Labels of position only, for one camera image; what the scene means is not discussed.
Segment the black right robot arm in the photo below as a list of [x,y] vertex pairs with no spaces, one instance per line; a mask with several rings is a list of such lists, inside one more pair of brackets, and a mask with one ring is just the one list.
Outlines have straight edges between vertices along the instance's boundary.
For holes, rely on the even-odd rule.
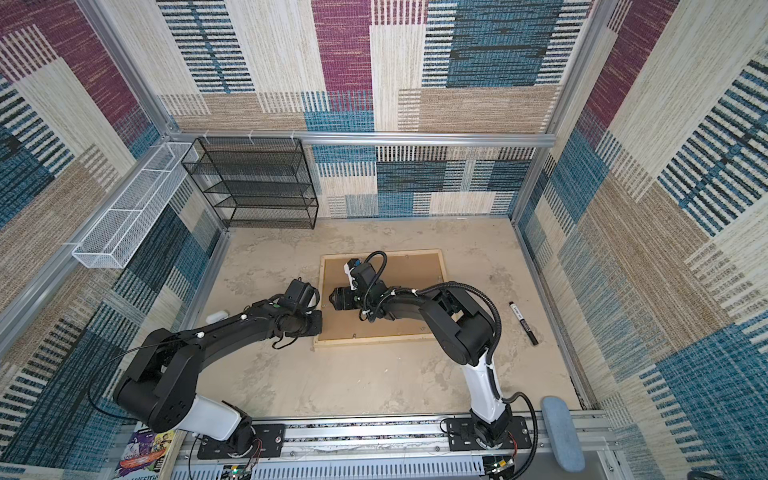
[[470,417],[481,446],[495,448],[506,437],[512,419],[495,372],[493,354],[502,322],[490,298],[477,288],[455,281],[424,289],[389,287],[383,270],[370,261],[345,265],[349,284],[335,288],[329,301],[337,311],[357,310],[364,321],[412,319],[428,327],[443,352],[462,367],[470,393]]

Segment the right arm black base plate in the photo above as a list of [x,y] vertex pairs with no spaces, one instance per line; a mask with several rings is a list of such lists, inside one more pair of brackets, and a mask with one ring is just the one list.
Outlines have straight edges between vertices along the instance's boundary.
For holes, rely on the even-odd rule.
[[[448,417],[440,422],[441,431],[447,436],[449,449],[454,451],[487,450],[475,437],[473,422],[469,417]],[[525,450],[533,445],[533,430],[522,416],[513,416],[507,425],[501,442],[490,450]]]

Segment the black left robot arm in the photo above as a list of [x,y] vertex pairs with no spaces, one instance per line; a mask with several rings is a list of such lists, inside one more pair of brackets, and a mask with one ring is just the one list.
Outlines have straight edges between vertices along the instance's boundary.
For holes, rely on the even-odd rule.
[[115,403],[155,433],[182,430],[223,443],[235,457],[257,446],[252,418],[243,410],[197,393],[200,373],[256,342],[318,335],[322,312],[310,283],[287,290],[204,327],[148,335],[113,392]]

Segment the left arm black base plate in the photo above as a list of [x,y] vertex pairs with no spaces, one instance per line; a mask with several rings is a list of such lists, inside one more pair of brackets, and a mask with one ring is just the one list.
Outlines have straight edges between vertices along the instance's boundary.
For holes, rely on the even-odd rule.
[[228,440],[202,437],[198,460],[277,458],[283,448],[285,424],[252,424],[236,430]]

